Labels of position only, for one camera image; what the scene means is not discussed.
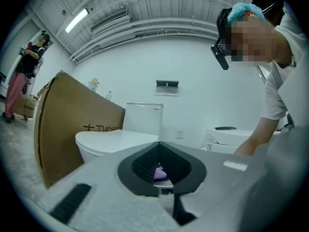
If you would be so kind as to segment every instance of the white label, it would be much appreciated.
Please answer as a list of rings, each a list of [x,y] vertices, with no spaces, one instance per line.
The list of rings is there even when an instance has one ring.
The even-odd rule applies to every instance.
[[[223,163],[223,165],[225,167],[229,167],[229,168],[234,168],[234,169],[237,169],[237,170],[241,170],[241,171],[246,171],[248,165],[246,164],[242,164],[242,163],[236,163],[236,162],[232,162],[232,161],[225,161]]]

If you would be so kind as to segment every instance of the floor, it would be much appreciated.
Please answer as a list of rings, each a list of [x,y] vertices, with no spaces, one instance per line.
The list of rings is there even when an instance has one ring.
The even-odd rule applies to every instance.
[[[0,112],[4,101],[0,99]],[[34,120],[16,116],[11,123],[0,119],[0,157],[16,191],[35,203],[46,193],[34,156]]]

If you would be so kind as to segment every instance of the ceiling light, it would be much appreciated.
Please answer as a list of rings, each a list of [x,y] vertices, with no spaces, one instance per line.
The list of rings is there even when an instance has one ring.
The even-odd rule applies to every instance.
[[[67,26],[66,32],[69,33],[72,30],[72,28],[75,27],[76,24],[88,14],[89,14],[89,11],[87,9],[83,9]]]

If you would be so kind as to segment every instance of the cardboard box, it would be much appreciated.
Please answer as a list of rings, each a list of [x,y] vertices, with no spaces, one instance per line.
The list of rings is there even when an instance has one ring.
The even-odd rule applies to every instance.
[[[121,129],[124,115],[123,107],[59,73],[42,93],[35,119],[35,156],[45,186],[84,163],[75,143],[76,133]]]
[[[24,99],[21,95],[18,96],[17,104],[14,113],[28,118],[33,118],[33,112],[37,101],[32,97]]]

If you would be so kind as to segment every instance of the toilet seat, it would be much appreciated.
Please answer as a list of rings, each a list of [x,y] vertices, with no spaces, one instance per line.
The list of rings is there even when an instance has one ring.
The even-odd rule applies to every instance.
[[[83,131],[75,135],[75,141],[84,151],[100,156],[137,145],[157,142],[158,136],[128,130]]]

